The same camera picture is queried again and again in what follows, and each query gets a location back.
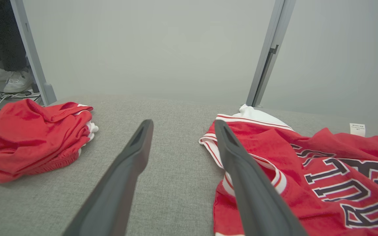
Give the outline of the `red lettered basketball jersey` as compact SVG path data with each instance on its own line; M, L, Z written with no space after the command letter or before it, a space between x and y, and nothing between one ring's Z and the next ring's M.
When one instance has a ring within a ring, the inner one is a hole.
M378 136L302 136L243 105L218 114L298 217L309 236L378 236Z

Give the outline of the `grey metal partition post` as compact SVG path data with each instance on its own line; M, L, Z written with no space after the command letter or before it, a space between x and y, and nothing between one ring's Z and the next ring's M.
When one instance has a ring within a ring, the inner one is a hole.
M275 0L246 104L261 104L297 0Z

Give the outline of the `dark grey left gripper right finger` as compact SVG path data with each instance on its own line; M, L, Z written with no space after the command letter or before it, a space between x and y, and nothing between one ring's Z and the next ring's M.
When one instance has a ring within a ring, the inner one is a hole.
M232 179L245 236L307 236L306 230L225 121L215 121L222 165Z

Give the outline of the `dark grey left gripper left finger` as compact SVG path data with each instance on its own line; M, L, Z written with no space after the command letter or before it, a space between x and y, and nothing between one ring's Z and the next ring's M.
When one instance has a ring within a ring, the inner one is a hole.
M147 166L154 123L144 120L63 236L125 236L138 176Z

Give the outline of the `red shorts with white trim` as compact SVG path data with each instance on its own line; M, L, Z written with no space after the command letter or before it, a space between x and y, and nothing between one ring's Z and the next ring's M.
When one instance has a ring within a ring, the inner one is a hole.
M93 107L68 102L42 107L26 99L0 111L0 184L66 167L99 128Z

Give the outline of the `grey metal partition end leg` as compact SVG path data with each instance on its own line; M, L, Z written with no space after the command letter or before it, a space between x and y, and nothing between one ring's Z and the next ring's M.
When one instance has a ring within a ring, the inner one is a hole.
M54 89L46 82L46 78L38 57L37 49L33 40L30 23L27 18L23 0L10 0L15 15L17 26L22 37L22 42L27 54L27 59L33 73L34 84L38 88L43 104L49 106L57 101Z

